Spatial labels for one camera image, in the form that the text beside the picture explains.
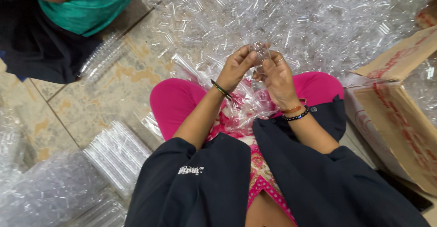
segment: teal shirt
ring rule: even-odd
[[[61,28],[89,37],[111,23],[132,0],[70,0],[57,4],[39,0],[45,15]]]

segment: person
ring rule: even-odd
[[[283,113],[256,119],[253,142],[224,133],[205,142],[225,96],[218,88],[180,79],[156,85],[150,105],[166,142],[141,169],[125,226],[429,226],[339,145],[346,115],[337,79],[292,76],[284,57],[270,54],[262,79]],[[234,52],[217,86],[231,93],[256,58],[247,45]]]
[[[77,80],[102,42],[97,33],[131,0],[0,0],[0,56],[7,72],[59,84]]]

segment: cardboard box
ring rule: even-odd
[[[423,29],[437,25],[437,0],[429,1],[428,6],[416,16],[416,22]]]
[[[437,129],[402,84],[436,50],[437,26],[417,32],[353,71],[345,97],[347,115],[387,168],[435,196]]]

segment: pink leggings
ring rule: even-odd
[[[336,95],[343,99],[340,82],[333,76],[321,72],[302,73],[293,76],[296,93],[305,98],[308,106],[332,102]],[[194,110],[206,91],[186,80],[171,78],[162,81],[150,94],[150,106],[164,139],[167,141]]]

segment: plastic wrapping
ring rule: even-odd
[[[266,57],[270,58],[270,53],[265,43],[257,42],[254,44],[256,47],[250,49],[257,51],[258,65],[255,68],[260,70],[262,68],[261,62],[267,59]],[[193,66],[179,54],[175,54],[172,60],[176,66],[173,77],[192,81],[205,90],[210,89],[210,79],[217,79],[225,64],[216,59],[209,59]],[[237,85],[231,96],[232,101],[224,100],[219,114],[220,124],[224,126],[223,131],[229,134],[253,135],[252,123],[255,118],[268,119],[279,110],[271,101],[264,83],[255,82],[250,73],[244,75],[243,80]],[[143,122],[143,124],[153,127],[151,122]]]
[[[414,69],[403,86],[437,128],[437,58],[430,57]]]
[[[170,55],[172,76],[205,89],[227,56],[244,44],[268,41],[283,54],[293,74],[322,71],[345,82],[398,41],[419,30],[415,15],[428,0],[144,0],[159,18],[142,29],[158,56]],[[231,132],[249,134],[251,120],[267,118],[272,107],[252,71],[222,111]]]
[[[88,57],[81,68],[79,77],[82,84],[95,83],[127,49],[121,33],[110,34]]]
[[[133,192],[145,160],[152,154],[124,124],[112,121],[84,148],[84,153],[120,196]]]
[[[58,152],[0,192],[0,226],[61,226],[101,200],[105,185],[81,151]]]
[[[103,199],[68,224],[68,227],[123,227],[127,210],[121,199],[109,191],[103,192]]]
[[[19,125],[11,110],[0,108],[0,189],[22,177],[24,148]]]
[[[249,44],[249,51],[255,51],[257,53],[257,60],[254,63],[255,72],[258,74],[261,80],[265,79],[264,70],[263,70],[263,62],[265,60],[271,61],[270,51],[267,48],[266,42],[254,42]]]
[[[161,133],[161,130],[158,126],[158,123],[156,122],[155,116],[153,115],[153,112],[150,111],[145,118],[141,120],[141,124],[143,124],[147,129],[149,129],[152,133],[156,134],[160,138],[164,140],[164,137]]]

